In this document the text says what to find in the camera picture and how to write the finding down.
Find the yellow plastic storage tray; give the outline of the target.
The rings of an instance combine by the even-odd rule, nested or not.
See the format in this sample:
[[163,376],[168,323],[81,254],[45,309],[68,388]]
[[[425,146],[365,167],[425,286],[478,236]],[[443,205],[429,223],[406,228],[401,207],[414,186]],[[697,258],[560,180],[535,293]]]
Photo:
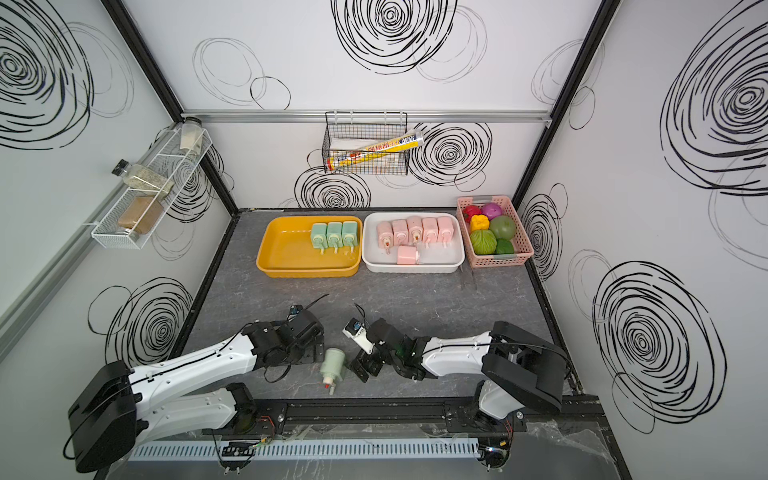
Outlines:
[[[333,247],[324,253],[313,247],[312,226],[338,221],[352,222],[358,245],[351,249]],[[256,266],[270,278],[351,277],[359,269],[362,256],[363,223],[354,216],[300,215],[272,220],[264,233]]]

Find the white plastic storage tray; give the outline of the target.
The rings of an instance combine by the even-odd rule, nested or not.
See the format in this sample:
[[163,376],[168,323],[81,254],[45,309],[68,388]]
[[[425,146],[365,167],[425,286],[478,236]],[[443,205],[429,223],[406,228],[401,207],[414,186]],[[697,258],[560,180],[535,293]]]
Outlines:
[[[448,247],[444,247],[438,240],[426,247],[421,241],[415,247],[420,253],[420,261],[417,265],[397,265],[397,248],[394,246],[385,251],[378,245],[376,226],[381,221],[407,219],[409,216],[435,217],[449,215],[453,217],[454,236]],[[455,216],[440,212],[375,212],[366,217],[363,223],[362,258],[367,268],[374,273],[452,273],[465,260],[462,235],[459,221]]]

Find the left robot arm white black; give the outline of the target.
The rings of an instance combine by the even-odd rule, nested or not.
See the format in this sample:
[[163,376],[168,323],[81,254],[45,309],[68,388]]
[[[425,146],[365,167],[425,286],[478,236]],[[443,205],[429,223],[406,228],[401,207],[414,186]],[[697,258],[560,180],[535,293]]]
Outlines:
[[249,322],[231,337],[155,364],[102,366],[68,410],[63,456],[79,473],[110,467],[142,443],[192,430],[220,429],[250,398],[239,387],[204,392],[230,377],[301,363],[324,341],[308,309],[277,322]]

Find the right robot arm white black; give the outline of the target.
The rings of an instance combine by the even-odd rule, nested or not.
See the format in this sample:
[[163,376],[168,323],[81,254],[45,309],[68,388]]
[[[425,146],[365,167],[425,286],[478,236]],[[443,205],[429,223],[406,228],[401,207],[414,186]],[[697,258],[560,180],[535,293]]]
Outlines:
[[382,318],[370,325],[353,318],[343,333],[360,348],[349,368],[363,382],[385,365],[414,381],[482,375],[474,406],[487,417],[504,420],[522,408],[562,411],[567,354],[511,323],[497,321],[491,330],[464,338],[411,338]]

